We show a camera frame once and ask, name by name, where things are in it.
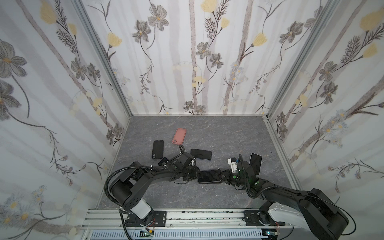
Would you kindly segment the black phone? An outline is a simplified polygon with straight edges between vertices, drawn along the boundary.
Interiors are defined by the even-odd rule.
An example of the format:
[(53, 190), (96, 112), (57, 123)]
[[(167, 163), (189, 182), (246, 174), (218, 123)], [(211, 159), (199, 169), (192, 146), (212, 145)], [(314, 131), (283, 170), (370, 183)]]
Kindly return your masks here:
[(167, 164), (169, 162), (169, 159), (168, 158), (162, 158), (159, 162), (158, 162), (158, 166), (164, 166), (165, 164)]
[(199, 184), (219, 184), (222, 183), (221, 170), (201, 171), (198, 177)]
[(259, 175), (261, 172), (263, 157), (257, 154), (252, 153), (250, 156), (249, 164), (253, 169), (255, 175)]
[(212, 159), (212, 151), (208, 151), (208, 150), (191, 149), (190, 154), (195, 159), (202, 159), (202, 160)]

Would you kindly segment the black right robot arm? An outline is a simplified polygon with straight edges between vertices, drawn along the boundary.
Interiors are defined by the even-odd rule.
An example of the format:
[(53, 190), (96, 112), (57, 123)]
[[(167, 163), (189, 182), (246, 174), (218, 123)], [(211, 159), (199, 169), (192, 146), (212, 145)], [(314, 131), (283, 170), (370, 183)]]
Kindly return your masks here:
[(262, 156), (257, 154), (251, 154), (249, 161), (239, 155), (228, 160), (230, 169), (219, 173), (222, 182), (240, 187), (249, 198), (265, 200), (254, 214), (245, 214), (247, 224), (291, 224), (310, 231), (319, 240), (337, 240), (345, 236), (349, 223), (353, 223), (352, 231), (356, 231), (354, 218), (321, 190), (294, 190), (260, 178), (262, 161)]

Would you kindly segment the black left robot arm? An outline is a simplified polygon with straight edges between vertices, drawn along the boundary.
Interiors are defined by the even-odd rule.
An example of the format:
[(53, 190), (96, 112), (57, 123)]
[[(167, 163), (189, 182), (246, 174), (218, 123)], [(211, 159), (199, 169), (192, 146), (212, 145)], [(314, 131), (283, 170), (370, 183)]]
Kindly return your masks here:
[(104, 192), (111, 202), (122, 207), (125, 212), (132, 212), (147, 224), (154, 218), (154, 211), (143, 197), (151, 184), (178, 179), (188, 182), (198, 176), (195, 157), (183, 152), (171, 160), (160, 161), (159, 166), (133, 162), (128, 167), (116, 170), (107, 177)]

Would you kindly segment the pink phone case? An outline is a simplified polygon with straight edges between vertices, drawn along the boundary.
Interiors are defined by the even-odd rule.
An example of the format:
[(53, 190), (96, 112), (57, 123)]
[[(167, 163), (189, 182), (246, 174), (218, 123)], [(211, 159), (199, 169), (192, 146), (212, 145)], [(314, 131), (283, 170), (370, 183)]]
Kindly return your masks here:
[(177, 128), (175, 135), (172, 139), (172, 143), (175, 145), (182, 145), (186, 136), (187, 130), (183, 128)]

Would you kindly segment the black phone case far left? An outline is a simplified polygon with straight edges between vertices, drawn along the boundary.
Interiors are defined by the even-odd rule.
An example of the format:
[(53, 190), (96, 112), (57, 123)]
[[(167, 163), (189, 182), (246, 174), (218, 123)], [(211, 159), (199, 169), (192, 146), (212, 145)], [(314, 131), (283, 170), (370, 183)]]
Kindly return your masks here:
[(153, 142), (153, 149), (152, 149), (152, 159), (162, 159), (164, 157), (164, 141), (163, 140), (155, 140)]

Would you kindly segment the small green circuit board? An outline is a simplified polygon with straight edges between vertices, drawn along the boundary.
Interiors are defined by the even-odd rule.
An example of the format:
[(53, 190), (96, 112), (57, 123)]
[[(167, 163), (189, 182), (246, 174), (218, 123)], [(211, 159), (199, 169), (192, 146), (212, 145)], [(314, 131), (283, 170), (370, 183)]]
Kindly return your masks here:
[(140, 231), (140, 234), (139, 234), (140, 238), (152, 238), (153, 236), (154, 236), (153, 230)]

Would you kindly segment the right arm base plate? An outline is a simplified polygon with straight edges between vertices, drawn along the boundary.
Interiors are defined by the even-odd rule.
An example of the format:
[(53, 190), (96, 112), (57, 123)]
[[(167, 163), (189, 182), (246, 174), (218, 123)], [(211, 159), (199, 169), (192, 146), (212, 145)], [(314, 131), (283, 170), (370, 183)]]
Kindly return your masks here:
[(248, 227), (261, 227), (261, 226), (285, 226), (284, 222), (277, 222), (272, 219), (266, 211), (244, 211), (243, 221)]

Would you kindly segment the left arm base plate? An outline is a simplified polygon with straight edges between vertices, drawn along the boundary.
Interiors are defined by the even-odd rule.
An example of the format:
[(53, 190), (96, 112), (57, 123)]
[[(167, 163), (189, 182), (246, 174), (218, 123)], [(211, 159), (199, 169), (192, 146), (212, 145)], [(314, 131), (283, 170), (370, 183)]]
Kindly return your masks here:
[(125, 219), (126, 227), (165, 227), (167, 221), (166, 211), (153, 211), (144, 219), (131, 214)]

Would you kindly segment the aluminium mounting rail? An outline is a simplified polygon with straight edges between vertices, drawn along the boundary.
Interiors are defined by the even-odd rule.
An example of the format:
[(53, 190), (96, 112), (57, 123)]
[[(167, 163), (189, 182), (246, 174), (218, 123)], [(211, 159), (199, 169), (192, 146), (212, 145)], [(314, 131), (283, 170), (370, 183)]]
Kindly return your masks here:
[[(277, 222), (286, 223), (278, 226), (279, 229), (294, 226), (309, 230), (309, 225), (303, 214), (298, 211), (273, 204), (270, 210), (266, 209), (166, 209), (167, 221), (165, 227), (150, 227), (165, 230), (176, 229), (250, 229), (243, 221), (244, 211), (266, 211)], [(119, 211), (114, 210), (88, 210), (81, 230), (121, 230), (125, 219), (120, 218)], [(127, 227), (128, 230), (139, 230), (145, 227)], [(272, 226), (261, 226), (258, 228), (274, 228)]]

